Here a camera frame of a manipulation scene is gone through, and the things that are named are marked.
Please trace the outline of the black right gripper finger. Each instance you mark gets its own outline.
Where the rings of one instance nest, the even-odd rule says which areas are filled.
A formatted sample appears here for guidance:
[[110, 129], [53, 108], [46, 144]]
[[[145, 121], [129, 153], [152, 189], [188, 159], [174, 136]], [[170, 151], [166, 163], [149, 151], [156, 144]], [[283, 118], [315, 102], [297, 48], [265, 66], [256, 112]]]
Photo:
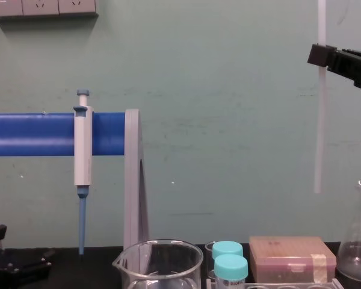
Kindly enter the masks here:
[[361, 55], [333, 51], [327, 45], [313, 44], [307, 62], [350, 79], [355, 87], [361, 89]]
[[330, 45], [327, 45], [327, 47], [333, 51], [345, 52], [345, 53], [353, 54], [353, 55], [361, 55], [361, 51], [357, 51], [354, 49], [342, 49], [342, 48], [337, 48], [337, 47], [330, 46]]

